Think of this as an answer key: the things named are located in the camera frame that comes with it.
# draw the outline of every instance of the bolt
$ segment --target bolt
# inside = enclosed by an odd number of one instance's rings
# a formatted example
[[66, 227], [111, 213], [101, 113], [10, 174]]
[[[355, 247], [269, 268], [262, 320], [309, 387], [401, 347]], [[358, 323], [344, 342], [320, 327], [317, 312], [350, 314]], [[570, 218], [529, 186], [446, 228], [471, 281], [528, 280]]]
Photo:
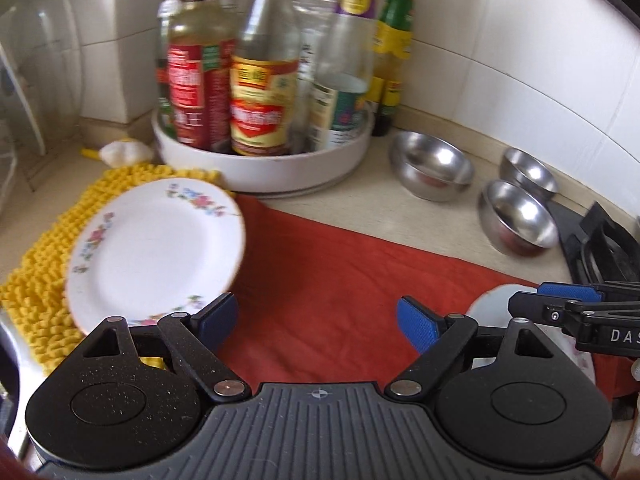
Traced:
[[229, 379], [220, 381], [213, 386], [213, 391], [222, 397], [235, 397], [244, 392], [244, 383]]
[[391, 383], [389, 389], [398, 397], [411, 397], [419, 394], [422, 391], [422, 386], [415, 381], [402, 379]]

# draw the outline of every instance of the white round tray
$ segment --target white round tray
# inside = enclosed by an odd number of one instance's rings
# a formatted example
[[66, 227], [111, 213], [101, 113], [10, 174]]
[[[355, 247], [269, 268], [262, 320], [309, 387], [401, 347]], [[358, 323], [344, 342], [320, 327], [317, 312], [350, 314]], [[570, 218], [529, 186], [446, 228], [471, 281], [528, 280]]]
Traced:
[[336, 184], [348, 176], [364, 158], [374, 116], [367, 108], [360, 134], [348, 144], [322, 152], [284, 156], [240, 156], [204, 152], [173, 140], [158, 123], [152, 124], [162, 160], [176, 170], [218, 170], [232, 191], [265, 198], [304, 194]]

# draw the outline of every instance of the white plate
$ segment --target white plate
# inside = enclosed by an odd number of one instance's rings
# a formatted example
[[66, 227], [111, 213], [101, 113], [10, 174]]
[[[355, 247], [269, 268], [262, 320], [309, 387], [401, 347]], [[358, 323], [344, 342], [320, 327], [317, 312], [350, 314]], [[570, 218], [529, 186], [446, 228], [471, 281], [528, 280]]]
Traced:
[[[484, 293], [474, 304], [471, 305], [466, 314], [474, 318], [481, 326], [500, 326], [506, 328], [511, 320], [509, 314], [509, 298], [516, 292], [535, 292], [535, 288], [524, 285], [501, 285], [493, 290]], [[555, 326], [537, 325], [546, 336], [553, 341], [564, 354], [574, 362], [574, 364], [595, 383], [596, 373], [593, 368], [591, 354], [575, 349], [575, 339], [562, 333], [562, 329]], [[474, 359], [474, 368], [486, 366], [494, 362], [495, 359]]]
[[109, 316], [155, 324], [195, 314], [226, 292], [244, 253], [244, 222], [219, 187], [169, 178], [108, 203], [71, 254], [66, 297], [85, 334]]

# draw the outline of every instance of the yellow cloth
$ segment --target yellow cloth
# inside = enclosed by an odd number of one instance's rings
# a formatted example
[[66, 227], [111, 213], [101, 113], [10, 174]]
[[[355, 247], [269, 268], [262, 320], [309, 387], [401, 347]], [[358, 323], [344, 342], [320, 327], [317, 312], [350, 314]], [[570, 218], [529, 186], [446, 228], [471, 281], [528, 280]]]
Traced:
[[[53, 226], [22, 257], [0, 286], [0, 303], [49, 374], [84, 338], [69, 314], [65, 297], [66, 266], [76, 238], [105, 204], [125, 191], [161, 178], [189, 177], [218, 184], [217, 171], [175, 171], [169, 166], [139, 164], [104, 172], [78, 202], [58, 217]], [[144, 359], [161, 366], [162, 360]]]

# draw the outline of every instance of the stainless steel bowl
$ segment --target stainless steel bowl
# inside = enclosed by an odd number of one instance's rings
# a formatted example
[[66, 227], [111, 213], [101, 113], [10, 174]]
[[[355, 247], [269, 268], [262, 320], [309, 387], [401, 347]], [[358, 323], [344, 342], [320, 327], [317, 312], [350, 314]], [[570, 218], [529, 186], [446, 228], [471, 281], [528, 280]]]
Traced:
[[501, 253], [538, 256], [558, 243], [558, 228], [549, 211], [509, 182], [487, 184], [478, 213], [484, 234]]
[[500, 162], [500, 178], [532, 194], [543, 203], [558, 192], [558, 183], [542, 162], [516, 148], [507, 148]]
[[415, 196], [448, 202], [474, 179], [474, 165], [455, 146], [438, 137], [400, 132], [389, 149], [391, 168]]

